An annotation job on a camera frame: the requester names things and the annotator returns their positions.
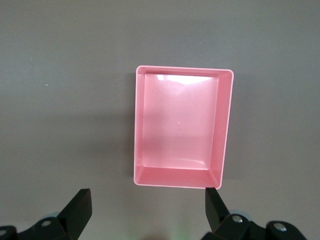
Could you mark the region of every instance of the pink container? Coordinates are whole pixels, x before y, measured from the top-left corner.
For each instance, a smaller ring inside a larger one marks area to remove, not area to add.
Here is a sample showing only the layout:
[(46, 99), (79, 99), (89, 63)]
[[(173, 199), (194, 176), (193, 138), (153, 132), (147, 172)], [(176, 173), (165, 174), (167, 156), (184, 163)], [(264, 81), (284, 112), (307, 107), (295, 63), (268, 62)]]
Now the pink container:
[(135, 184), (220, 188), (233, 79), (228, 69), (136, 69)]

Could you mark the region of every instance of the gray surface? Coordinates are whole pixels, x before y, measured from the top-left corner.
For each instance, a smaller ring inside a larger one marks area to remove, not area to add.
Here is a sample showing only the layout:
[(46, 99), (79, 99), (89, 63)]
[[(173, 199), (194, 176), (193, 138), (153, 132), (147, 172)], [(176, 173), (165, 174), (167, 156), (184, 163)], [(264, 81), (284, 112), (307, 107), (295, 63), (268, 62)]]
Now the gray surface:
[(0, 226), (19, 231), (91, 188), (80, 239), (197, 240), (204, 191), (133, 183), (138, 65), (235, 73), (230, 209), (318, 239), (318, 1), (1, 1)]

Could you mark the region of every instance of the pink plastic tray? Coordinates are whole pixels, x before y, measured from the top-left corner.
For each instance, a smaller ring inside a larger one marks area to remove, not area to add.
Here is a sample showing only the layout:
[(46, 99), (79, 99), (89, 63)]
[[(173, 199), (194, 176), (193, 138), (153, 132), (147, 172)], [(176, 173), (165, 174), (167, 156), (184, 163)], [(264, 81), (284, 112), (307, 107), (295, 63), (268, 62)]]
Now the pink plastic tray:
[(220, 188), (233, 79), (228, 69), (136, 69), (137, 185)]

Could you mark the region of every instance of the gray tabletop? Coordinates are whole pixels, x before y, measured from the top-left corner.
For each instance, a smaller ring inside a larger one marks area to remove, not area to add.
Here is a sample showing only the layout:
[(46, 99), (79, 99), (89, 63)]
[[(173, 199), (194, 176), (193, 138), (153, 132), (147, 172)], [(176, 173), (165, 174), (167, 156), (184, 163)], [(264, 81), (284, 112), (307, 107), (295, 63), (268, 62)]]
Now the gray tabletop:
[(1, 1), (0, 226), (91, 188), (80, 239), (197, 240), (203, 189), (133, 182), (139, 65), (232, 69), (229, 209), (318, 239), (318, 1)]

